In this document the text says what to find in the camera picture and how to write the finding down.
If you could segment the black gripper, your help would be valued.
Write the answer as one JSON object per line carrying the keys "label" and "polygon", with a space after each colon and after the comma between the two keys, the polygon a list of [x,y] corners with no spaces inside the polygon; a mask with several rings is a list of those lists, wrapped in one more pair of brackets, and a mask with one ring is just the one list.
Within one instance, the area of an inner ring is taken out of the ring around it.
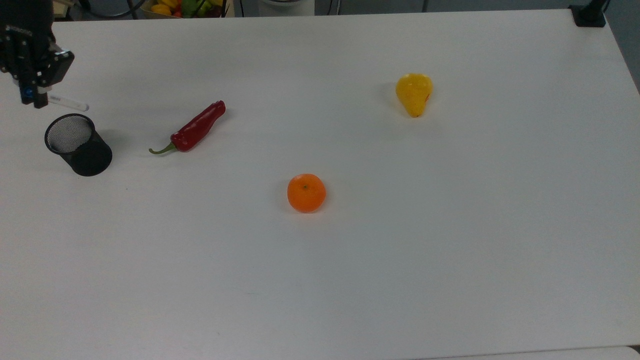
{"label": "black gripper", "polygon": [[75,55],[57,44],[53,34],[52,0],[2,0],[1,68],[19,81],[22,104],[43,109],[49,104],[48,87],[59,84]]}

